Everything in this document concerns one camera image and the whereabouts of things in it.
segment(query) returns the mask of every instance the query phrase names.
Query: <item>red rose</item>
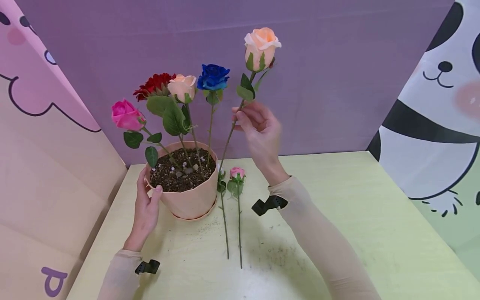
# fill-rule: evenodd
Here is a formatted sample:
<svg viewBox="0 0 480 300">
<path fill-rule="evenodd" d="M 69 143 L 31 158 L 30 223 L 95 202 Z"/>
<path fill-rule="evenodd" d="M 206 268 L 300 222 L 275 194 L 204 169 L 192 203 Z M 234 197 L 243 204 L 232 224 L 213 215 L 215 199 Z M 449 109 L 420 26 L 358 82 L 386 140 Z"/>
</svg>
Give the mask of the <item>red rose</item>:
<svg viewBox="0 0 480 300">
<path fill-rule="evenodd" d="M 170 75 L 168 73 L 163 73 L 161 75 L 154 74 L 152 77 L 148 78 L 145 85 L 141 85 L 140 89 L 136 90 L 133 95 L 137 96 L 137 100 L 146 100 L 148 96 L 157 95 L 157 96 L 167 96 L 168 89 L 167 85 L 171 79 L 175 79 L 176 74 Z"/>
</svg>

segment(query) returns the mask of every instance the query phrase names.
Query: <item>cartoon character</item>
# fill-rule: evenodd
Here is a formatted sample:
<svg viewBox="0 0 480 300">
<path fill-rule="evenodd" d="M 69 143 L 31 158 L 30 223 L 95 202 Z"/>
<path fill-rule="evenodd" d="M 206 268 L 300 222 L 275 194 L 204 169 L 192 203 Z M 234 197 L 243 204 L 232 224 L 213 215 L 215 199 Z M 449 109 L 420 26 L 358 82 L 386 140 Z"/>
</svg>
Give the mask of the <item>cartoon character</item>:
<svg viewBox="0 0 480 300">
<path fill-rule="evenodd" d="M 453 4 L 368 148 L 410 199 L 442 217 L 475 201 L 455 185 L 480 146 L 479 9 Z"/>
<path fill-rule="evenodd" d="M 38 117 L 55 107 L 80 127 L 100 131 L 14 1 L 0 5 L 0 45 L 0 80 L 10 81 L 10 100 L 21 112 Z"/>
</svg>

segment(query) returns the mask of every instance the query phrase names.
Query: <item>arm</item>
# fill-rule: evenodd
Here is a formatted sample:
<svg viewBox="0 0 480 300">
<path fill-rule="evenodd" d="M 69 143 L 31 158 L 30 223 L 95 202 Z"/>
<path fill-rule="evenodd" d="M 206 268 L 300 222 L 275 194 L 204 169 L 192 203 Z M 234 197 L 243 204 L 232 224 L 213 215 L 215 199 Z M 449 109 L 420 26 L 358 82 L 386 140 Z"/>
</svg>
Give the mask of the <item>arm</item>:
<svg viewBox="0 0 480 300">
<path fill-rule="evenodd" d="M 158 202 L 163 192 L 162 187 L 157 186 L 152 198 L 148 197 L 145 173 L 144 168 L 137 180 L 132 231 L 123 249 L 118 251 L 110 262 L 97 300 L 132 300 L 139 287 L 140 276 L 135 273 L 135 269 L 142 262 L 140 250 L 158 222 Z"/>
<path fill-rule="evenodd" d="M 313 204 L 298 179 L 290 177 L 280 164 L 281 125 L 273 113 L 258 101 L 232 112 L 240 124 L 236 129 L 245 132 L 252 159 L 270 185 L 270 194 L 288 201 L 280 214 L 320 271 L 332 299 L 380 299 L 351 245 Z"/>
</svg>

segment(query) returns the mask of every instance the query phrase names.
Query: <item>human hand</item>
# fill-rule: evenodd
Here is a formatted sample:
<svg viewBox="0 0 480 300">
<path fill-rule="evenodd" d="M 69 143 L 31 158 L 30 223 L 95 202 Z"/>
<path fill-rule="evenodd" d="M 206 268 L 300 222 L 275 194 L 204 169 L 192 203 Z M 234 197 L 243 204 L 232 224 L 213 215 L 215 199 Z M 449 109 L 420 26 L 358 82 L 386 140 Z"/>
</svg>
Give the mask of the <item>human hand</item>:
<svg viewBox="0 0 480 300">
<path fill-rule="evenodd" d="M 232 108 L 239 125 L 235 130 L 245 132 L 253 162 L 270 185 L 277 185 L 289 178 L 278 160 L 282 125 L 273 113 L 258 101 Z"/>
<path fill-rule="evenodd" d="M 137 180 L 137 200 L 135 201 L 135 217 L 132 232 L 125 241 L 123 248 L 139 252 L 145 244 L 148 235 L 155 229 L 158 222 L 158 205 L 163 189 L 160 185 L 154 189 L 152 197 L 148 196 L 150 187 L 145 180 L 147 169 L 144 168 Z"/>
</svg>

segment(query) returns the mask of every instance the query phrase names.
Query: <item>flower stem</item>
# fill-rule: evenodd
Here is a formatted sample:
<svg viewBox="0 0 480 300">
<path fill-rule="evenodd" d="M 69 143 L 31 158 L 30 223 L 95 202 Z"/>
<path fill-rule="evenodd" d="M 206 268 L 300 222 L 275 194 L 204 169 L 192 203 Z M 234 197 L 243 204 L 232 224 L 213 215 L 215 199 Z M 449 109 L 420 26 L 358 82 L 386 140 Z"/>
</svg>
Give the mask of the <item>flower stem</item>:
<svg viewBox="0 0 480 300">
<path fill-rule="evenodd" d="M 210 154 L 210 142 L 212 141 L 213 113 L 214 113 L 214 108 L 212 105 L 212 110 L 210 111 L 210 129 L 208 129 L 208 154 Z M 210 155 L 207 158 L 207 166 L 209 163 L 210 163 Z"/>
<path fill-rule="evenodd" d="M 237 183 L 237 195 L 238 195 L 238 204 L 239 204 L 239 250 L 240 250 L 240 269 L 243 269 L 243 263 L 241 259 L 241 233 L 240 233 L 240 184 Z"/>
<path fill-rule="evenodd" d="M 183 148 L 183 151 L 185 153 L 185 157 L 187 158 L 188 164 L 190 165 L 191 168 L 193 168 L 192 162 L 190 161 L 190 158 L 188 157 L 187 148 L 185 148 L 185 145 L 183 144 L 183 138 L 182 138 L 181 135 L 179 135 L 179 139 L 180 139 L 180 143 L 181 143 L 181 146 Z"/>
<path fill-rule="evenodd" d="M 188 115 L 190 116 L 190 120 L 191 120 L 192 115 L 190 113 L 190 106 L 188 104 L 185 104 L 185 107 L 187 108 Z M 200 171 L 205 176 L 204 168 L 202 167 L 202 162 L 200 161 L 200 150 L 198 149 L 197 138 L 195 137 L 195 130 L 193 129 L 193 127 L 192 127 L 192 136 L 193 136 L 193 141 L 195 142 L 195 149 L 197 149 L 198 165 L 200 166 Z"/>
<path fill-rule="evenodd" d="M 257 72 L 252 71 L 252 74 L 250 75 L 250 83 L 253 82 L 253 79 L 255 78 L 256 74 L 257 74 Z M 240 111 L 243 108 L 244 103 L 245 103 L 245 99 L 242 99 L 241 102 L 240 102 L 240 106 L 239 106 L 238 111 Z M 230 143 L 230 138 L 232 137 L 232 133 L 233 133 L 233 130 L 235 129 L 235 125 L 237 125 L 237 120 L 236 119 L 235 119 L 235 121 L 232 122 L 232 128 L 230 129 L 230 133 L 228 134 L 227 143 L 225 144 L 225 149 L 223 149 L 222 162 L 220 163 L 220 170 L 222 169 L 223 161 L 225 160 L 225 154 L 227 153 L 228 144 Z"/>
<path fill-rule="evenodd" d="M 227 259 L 230 259 L 230 251 L 228 250 L 227 219 L 225 217 L 225 206 L 223 204 L 224 194 L 225 192 L 220 192 L 220 198 L 222 199 L 223 227 L 225 228 L 225 242 L 227 243 Z"/>
<path fill-rule="evenodd" d="M 148 129 L 144 126 L 142 128 L 143 131 L 145 131 L 148 135 L 152 136 L 151 132 L 148 131 Z M 177 166 L 180 170 L 182 169 L 182 167 L 180 167 L 180 165 L 178 164 L 178 162 L 173 158 L 172 156 L 172 153 L 170 153 L 170 151 L 168 151 L 161 143 L 157 143 L 160 147 L 162 147 L 163 151 L 165 151 L 167 153 L 167 155 L 170 157 L 172 163 Z"/>
</svg>

